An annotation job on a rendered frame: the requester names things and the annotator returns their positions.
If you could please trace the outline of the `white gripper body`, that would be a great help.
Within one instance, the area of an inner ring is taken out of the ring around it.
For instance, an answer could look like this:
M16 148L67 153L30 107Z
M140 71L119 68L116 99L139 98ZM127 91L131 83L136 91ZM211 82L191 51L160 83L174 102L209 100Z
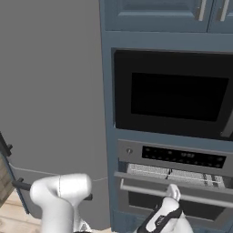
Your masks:
M178 186L175 184L170 184L167 188L167 196L175 199L176 201L179 201L181 198L181 194Z

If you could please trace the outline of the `silver oven door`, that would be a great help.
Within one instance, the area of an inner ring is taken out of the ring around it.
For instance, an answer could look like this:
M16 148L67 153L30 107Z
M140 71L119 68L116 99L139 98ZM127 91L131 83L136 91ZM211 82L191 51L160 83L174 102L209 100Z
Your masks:
M169 184L176 184L183 195L233 202L233 190L202 187L174 180L132 175L123 172L114 174L120 210L136 215L148 215L163 197L125 191L120 189L121 178L124 184L159 191L167 191ZM233 208L207 205L180 199L180 205L193 226L202 228L228 228L233 223Z

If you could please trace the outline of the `silver oven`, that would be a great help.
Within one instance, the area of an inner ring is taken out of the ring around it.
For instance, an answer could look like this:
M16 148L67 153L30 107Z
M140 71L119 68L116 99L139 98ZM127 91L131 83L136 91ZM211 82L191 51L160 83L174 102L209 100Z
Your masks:
M127 148L133 149L131 155ZM225 188L233 190L233 154L188 147L173 147L138 141L120 140L117 142L118 170L127 173L129 164L151 167L172 168L223 177ZM142 219L146 216L136 215ZM202 228L193 226L196 233L233 233L233 223L228 228Z

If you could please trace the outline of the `black microwave oven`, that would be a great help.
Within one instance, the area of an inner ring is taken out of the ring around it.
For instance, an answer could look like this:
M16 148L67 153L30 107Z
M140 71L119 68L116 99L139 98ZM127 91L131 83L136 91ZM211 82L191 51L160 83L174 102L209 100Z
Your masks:
M119 129L233 141L233 54L117 50Z

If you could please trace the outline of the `blue cabinet housing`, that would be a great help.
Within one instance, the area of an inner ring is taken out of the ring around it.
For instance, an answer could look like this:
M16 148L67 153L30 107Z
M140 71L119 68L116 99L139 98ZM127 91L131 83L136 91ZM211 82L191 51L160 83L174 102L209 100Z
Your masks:
M103 78L106 111L107 168L110 198L110 221L117 233L130 233L145 218L123 212L118 207L115 172L118 170L117 142L138 141L173 147L188 147L233 154L233 141L201 137L185 137L161 133L119 129L115 120L115 88L113 54L117 50L181 51L233 54L233 34L129 32L106 30L105 2L100 2Z

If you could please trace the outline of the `grey fridge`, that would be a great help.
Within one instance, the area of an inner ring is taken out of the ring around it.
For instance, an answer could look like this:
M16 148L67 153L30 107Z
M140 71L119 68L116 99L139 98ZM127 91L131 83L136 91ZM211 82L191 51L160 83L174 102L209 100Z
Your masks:
M0 0L0 133L20 184L89 175L80 215L109 228L99 0Z

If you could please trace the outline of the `wide blue cupboard door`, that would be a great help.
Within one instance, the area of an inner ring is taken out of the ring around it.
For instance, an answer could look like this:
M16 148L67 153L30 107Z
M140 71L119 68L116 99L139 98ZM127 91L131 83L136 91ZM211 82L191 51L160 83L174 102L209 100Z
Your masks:
M208 29L213 0L198 21L201 0L104 0L106 30L201 33Z

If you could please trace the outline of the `narrow blue cupboard door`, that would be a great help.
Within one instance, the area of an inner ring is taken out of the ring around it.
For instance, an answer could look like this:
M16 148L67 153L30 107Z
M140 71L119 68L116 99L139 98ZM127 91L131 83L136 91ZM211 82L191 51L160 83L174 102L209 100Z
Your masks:
M224 0L214 0L208 32L214 34L233 34L233 0L229 0L225 21L221 22L220 15Z

